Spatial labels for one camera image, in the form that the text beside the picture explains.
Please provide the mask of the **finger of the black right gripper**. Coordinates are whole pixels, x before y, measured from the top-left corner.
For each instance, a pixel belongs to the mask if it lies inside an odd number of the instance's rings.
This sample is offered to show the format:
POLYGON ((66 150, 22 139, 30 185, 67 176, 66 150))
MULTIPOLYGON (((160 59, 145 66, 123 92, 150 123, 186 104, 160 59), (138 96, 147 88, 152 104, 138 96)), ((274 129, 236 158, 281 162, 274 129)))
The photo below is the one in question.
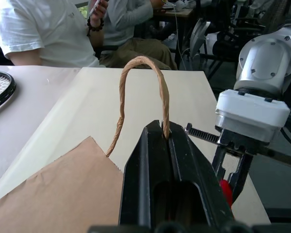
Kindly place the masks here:
POLYGON ((223 162, 226 155, 226 148, 223 146, 218 146, 213 158, 212 167, 219 181, 224 179, 226 169, 223 167, 223 162))
POLYGON ((229 174, 228 182, 232 190, 232 201, 235 202, 243 187, 253 160, 253 156, 244 154, 239 159, 235 172, 229 174))

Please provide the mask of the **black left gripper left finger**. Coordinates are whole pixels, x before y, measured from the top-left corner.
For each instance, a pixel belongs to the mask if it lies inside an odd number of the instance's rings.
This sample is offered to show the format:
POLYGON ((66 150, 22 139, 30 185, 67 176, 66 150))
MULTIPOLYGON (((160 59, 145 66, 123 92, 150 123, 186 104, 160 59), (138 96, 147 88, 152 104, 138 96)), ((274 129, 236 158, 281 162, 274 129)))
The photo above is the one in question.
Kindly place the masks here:
POLYGON ((167 220, 171 164, 158 120, 147 124, 124 170, 119 224, 156 228, 167 220))

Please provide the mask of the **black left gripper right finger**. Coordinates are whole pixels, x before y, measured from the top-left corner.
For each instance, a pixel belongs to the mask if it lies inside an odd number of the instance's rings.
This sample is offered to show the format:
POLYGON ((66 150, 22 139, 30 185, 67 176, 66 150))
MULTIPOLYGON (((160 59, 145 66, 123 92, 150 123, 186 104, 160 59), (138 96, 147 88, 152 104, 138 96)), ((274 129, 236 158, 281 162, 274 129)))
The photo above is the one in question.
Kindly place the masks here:
POLYGON ((178 124, 170 123, 170 153, 177 183, 175 219, 185 226, 223 227, 233 220, 231 208, 214 170, 178 124))

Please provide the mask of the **brown paper bag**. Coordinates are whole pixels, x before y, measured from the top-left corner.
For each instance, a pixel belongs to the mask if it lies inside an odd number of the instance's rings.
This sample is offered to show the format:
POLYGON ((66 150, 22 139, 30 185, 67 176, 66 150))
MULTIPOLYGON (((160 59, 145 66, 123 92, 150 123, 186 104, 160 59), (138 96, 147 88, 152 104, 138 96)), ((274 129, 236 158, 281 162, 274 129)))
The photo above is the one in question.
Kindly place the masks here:
POLYGON ((2 197, 0 233, 86 233, 92 225, 118 224, 123 173, 109 157, 124 123, 126 78, 139 65, 148 65, 158 76, 163 135, 169 136, 169 92, 164 76, 152 60, 138 56, 121 73, 120 117, 107 152, 88 137, 2 197))

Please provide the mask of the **white smartphone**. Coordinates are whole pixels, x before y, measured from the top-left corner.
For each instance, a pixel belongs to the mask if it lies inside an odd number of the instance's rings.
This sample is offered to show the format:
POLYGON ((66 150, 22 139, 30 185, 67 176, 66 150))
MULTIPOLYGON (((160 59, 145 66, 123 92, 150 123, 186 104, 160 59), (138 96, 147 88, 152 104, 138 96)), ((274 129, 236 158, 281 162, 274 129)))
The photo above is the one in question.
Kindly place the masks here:
POLYGON ((87 12, 88 16, 91 16, 95 12, 95 10, 96 10, 97 6, 99 6, 100 2, 101 2, 101 0, 89 0, 88 1, 88 12, 87 12))

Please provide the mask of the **person's hand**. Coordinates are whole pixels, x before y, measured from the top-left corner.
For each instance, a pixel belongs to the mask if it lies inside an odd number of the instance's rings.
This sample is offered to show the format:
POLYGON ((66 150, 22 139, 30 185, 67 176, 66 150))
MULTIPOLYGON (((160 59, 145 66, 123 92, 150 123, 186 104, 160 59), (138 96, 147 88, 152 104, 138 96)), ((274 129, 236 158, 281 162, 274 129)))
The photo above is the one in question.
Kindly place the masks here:
POLYGON ((106 11, 107 11, 107 7, 108 7, 108 0, 101 0, 99 6, 97 6, 95 12, 91 15, 88 16, 88 19, 90 20, 90 25, 92 27, 98 27, 100 26, 100 20, 103 19, 106 11))

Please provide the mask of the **black office chair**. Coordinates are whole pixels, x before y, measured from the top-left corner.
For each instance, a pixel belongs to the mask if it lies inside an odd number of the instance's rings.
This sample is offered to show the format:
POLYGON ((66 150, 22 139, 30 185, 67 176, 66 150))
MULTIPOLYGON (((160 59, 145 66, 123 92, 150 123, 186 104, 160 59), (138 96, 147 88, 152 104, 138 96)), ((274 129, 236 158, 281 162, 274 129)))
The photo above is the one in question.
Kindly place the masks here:
POLYGON ((210 80, 216 71, 220 68, 223 62, 235 62, 236 58, 231 54, 228 54, 228 48, 223 44, 223 49, 219 51, 220 42, 223 42, 223 39, 226 38, 225 33, 229 34, 229 31, 220 31, 222 34, 221 40, 217 39, 212 48, 215 48, 215 52, 213 54, 208 54, 207 52, 207 35, 209 34, 211 22, 205 20, 204 18, 200 18, 196 25, 193 28, 190 42, 189 42, 189 64, 192 70, 196 70, 199 65, 201 65, 202 60, 205 62, 209 59, 212 60, 211 65, 209 66, 207 79, 210 80))

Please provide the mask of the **wooden office desk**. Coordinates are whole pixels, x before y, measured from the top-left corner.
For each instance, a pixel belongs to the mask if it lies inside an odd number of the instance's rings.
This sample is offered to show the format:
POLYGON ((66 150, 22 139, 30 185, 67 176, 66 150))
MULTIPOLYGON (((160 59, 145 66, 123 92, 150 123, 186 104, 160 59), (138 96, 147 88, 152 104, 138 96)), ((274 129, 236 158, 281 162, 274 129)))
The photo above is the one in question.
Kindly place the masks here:
POLYGON ((188 30, 190 23, 189 21, 194 17, 196 13, 195 9, 182 9, 181 11, 155 11, 153 13, 153 20, 155 22, 174 22, 177 24, 177 45, 176 48, 171 50, 175 53, 175 63, 177 67, 180 68, 180 63, 182 61, 182 47, 183 40, 185 37, 185 32, 188 30))

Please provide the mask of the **black racket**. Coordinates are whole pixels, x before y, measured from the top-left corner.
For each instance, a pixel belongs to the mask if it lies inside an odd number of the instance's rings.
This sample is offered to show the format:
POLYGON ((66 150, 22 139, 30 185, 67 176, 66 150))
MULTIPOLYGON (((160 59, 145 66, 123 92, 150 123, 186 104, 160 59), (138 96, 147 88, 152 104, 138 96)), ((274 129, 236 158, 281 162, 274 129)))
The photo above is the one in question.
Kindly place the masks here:
POLYGON ((14 78, 3 71, 0 71, 0 107, 14 94, 16 82, 14 78))

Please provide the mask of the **person in white t-shirt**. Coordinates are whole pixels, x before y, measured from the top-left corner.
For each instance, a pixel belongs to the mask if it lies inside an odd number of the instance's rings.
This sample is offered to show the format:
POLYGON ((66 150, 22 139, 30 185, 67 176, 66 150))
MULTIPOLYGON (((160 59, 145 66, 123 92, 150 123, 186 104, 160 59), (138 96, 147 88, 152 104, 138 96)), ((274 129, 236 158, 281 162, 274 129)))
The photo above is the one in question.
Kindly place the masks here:
POLYGON ((98 67, 86 19, 70 0, 0 0, 0 48, 38 50, 50 67, 98 67))

